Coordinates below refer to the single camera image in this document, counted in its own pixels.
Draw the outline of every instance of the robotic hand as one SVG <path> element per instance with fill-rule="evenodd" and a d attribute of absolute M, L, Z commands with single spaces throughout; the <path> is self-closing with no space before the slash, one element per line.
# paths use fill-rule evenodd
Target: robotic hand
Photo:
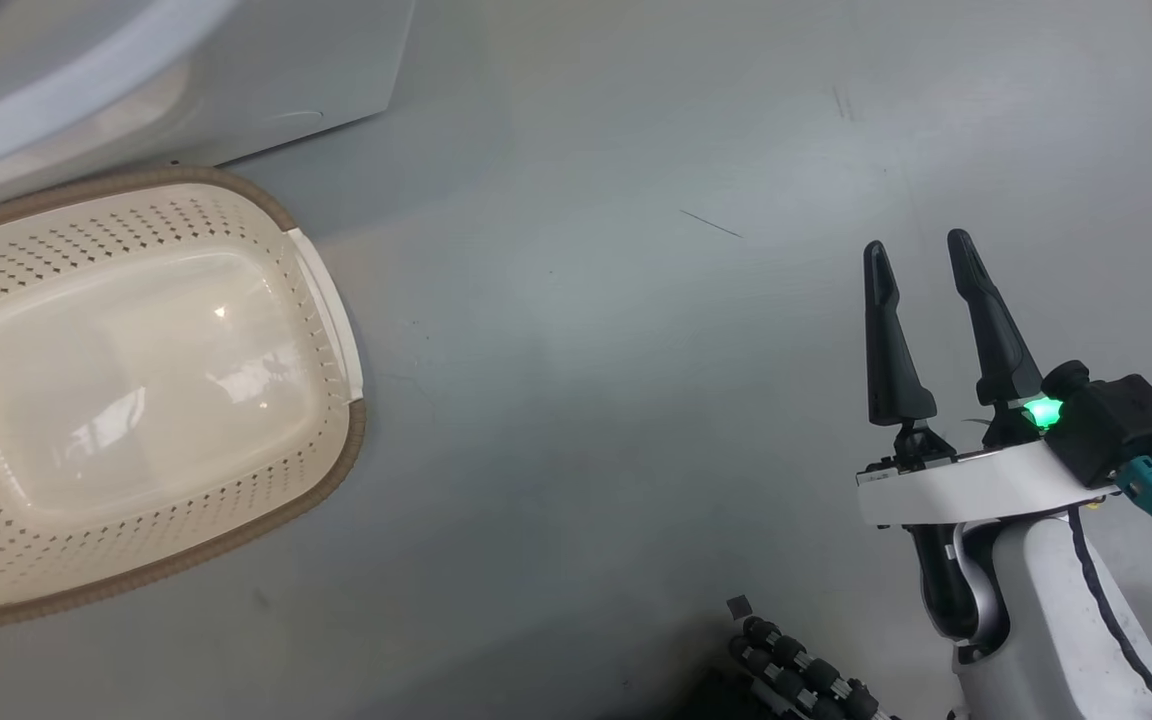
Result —
<path fill-rule="evenodd" d="M 914 369 L 887 252 L 870 243 L 869 419 L 900 430 L 895 454 L 856 475 L 861 511 L 914 538 L 923 601 L 956 646 L 973 720 L 1152 719 L 1152 646 L 1078 515 L 1121 493 L 1152 516 L 1152 386 L 1092 382 L 1076 359 L 1041 378 L 972 237 L 952 232 L 948 250 L 972 316 L 977 397 L 995 416 L 968 454 L 929 426 L 937 401 Z"/>

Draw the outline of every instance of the green led indicator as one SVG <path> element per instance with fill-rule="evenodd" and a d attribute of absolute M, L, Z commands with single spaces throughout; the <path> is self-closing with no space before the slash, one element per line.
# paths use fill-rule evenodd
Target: green led indicator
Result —
<path fill-rule="evenodd" d="M 1052 397 L 1038 397 L 1038 400 L 1030 400 L 1025 404 L 1025 410 L 1029 410 L 1030 415 L 1034 416 L 1034 424 L 1039 429 L 1049 429 L 1052 425 L 1060 420 L 1060 407 L 1061 401 L 1052 400 Z"/>

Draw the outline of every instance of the cable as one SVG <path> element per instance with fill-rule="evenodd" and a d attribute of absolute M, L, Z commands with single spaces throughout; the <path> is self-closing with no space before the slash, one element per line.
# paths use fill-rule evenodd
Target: cable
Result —
<path fill-rule="evenodd" d="M 1105 597 L 1105 588 L 1101 588 L 1100 575 L 1096 574 L 1096 564 L 1092 562 L 1091 553 L 1087 552 L 1087 538 L 1083 533 L 1083 520 L 1079 518 L 1078 507 L 1076 506 L 1069 509 L 1069 529 L 1074 532 L 1074 555 L 1078 556 L 1079 564 L 1083 564 L 1083 579 L 1087 581 L 1087 589 L 1092 592 L 1097 609 L 1101 612 L 1101 620 L 1105 621 L 1105 628 L 1111 630 L 1111 635 L 1114 635 L 1114 639 L 1119 643 L 1121 650 L 1123 650 L 1123 658 L 1128 661 L 1128 665 L 1132 666 L 1135 673 L 1140 675 L 1140 679 L 1144 680 L 1144 685 L 1152 692 L 1152 673 L 1140 660 L 1140 657 L 1137 655 L 1137 651 L 1132 647 L 1132 642 L 1128 639 L 1128 635 L 1123 632 L 1123 627 L 1119 624 L 1119 620 L 1114 616 L 1111 601 Z"/>

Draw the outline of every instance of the washing machine door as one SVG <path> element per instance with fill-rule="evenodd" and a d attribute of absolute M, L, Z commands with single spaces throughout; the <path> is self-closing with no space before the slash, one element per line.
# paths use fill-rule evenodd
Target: washing machine door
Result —
<path fill-rule="evenodd" d="M 238 0 L 0 0 L 0 200 L 185 105 L 189 55 Z"/>

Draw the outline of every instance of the wire on floor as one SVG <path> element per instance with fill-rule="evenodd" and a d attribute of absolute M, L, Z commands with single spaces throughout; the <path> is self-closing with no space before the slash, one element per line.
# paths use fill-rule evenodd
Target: wire on floor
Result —
<path fill-rule="evenodd" d="M 1124 660 L 1128 661 L 1128 665 L 1132 666 L 1135 674 L 1140 675 L 1140 679 L 1144 680 L 1144 685 L 1152 692 L 1152 673 L 1144 661 L 1140 660 L 1140 657 L 1137 655 L 1137 651 L 1132 647 L 1132 642 L 1123 632 L 1123 626 L 1120 626 L 1119 620 L 1114 616 L 1111 601 L 1105 597 L 1105 588 L 1101 588 L 1100 575 L 1096 573 L 1092 555 L 1087 552 L 1087 538 L 1083 533 L 1083 518 L 1079 518 L 1078 507 L 1070 507 L 1069 509 L 1069 528 L 1074 533 L 1074 555 L 1078 556 L 1079 564 L 1083 566 L 1083 579 L 1087 581 L 1087 589 L 1092 592 L 1097 609 L 1101 612 L 1101 621 L 1105 623 L 1105 628 L 1111 630 L 1111 635 L 1114 635 L 1119 647 L 1123 650 Z"/>

